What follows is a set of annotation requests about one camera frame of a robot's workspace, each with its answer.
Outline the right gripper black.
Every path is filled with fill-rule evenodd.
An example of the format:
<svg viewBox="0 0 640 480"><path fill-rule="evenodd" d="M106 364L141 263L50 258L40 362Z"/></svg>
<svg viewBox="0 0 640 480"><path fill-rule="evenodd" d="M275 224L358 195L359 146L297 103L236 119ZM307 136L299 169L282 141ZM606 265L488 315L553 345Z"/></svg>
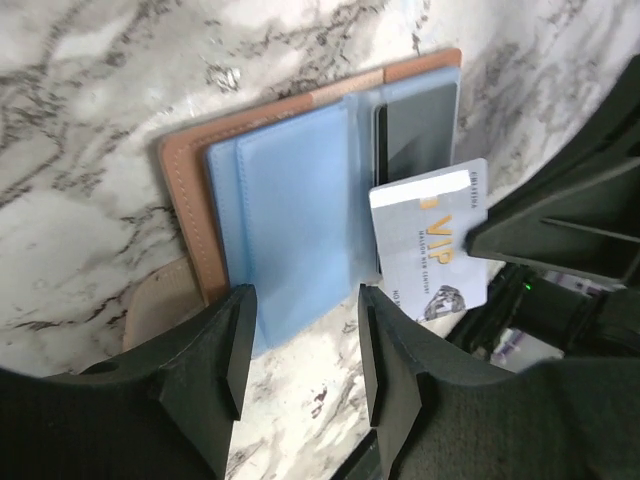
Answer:
<svg viewBox="0 0 640 480"><path fill-rule="evenodd" d="M469 231L465 247L572 275L504 266L486 304L447 335L458 348L514 370L544 357L639 355L639 292L586 280L639 286L637 57L575 137Z"/></svg>

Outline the brown leather card holder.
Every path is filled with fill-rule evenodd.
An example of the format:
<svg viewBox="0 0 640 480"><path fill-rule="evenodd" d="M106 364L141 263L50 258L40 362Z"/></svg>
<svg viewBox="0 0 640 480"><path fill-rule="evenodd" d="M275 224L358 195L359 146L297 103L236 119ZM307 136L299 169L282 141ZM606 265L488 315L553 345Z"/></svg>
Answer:
<svg viewBox="0 0 640 480"><path fill-rule="evenodd" d="M251 283L261 355L373 281L374 110L454 83L455 129L461 65L447 48L164 136L158 160L188 254L138 287L124 348Z"/></svg>

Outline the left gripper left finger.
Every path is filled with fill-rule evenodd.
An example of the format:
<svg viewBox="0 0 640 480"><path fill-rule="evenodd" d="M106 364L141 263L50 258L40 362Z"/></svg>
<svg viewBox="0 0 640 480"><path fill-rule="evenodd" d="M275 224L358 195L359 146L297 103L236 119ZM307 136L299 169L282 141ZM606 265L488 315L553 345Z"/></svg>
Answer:
<svg viewBox="0 0 640 480"><path fill-rule="evenodd" d="M221 479L241 417L257 296L234 288L78 374L1 373L5 479Z"/></svg>

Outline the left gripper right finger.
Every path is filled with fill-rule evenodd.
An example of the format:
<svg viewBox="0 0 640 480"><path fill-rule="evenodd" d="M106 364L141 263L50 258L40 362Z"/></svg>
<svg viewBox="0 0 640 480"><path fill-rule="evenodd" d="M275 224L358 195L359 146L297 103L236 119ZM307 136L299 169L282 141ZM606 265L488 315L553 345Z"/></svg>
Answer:
<svg viewBox="0 0 640 480"><path fill-rule="evenodd" d="M472 357L362 286L360 348L387 479L635 479L639 362Z"/></svg>

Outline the silver VIP credit card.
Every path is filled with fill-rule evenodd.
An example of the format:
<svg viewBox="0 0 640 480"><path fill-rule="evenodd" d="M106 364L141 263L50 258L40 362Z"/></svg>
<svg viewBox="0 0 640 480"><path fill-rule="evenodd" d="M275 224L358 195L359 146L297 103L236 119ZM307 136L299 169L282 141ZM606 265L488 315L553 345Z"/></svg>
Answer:
<svg viewBox="0 0 640 480"><path fill-rule="evenodd" d="M465 238L487 219L488 164L477 158L369 192L383 290L411 319L483 305L487 261Z"/></svg>

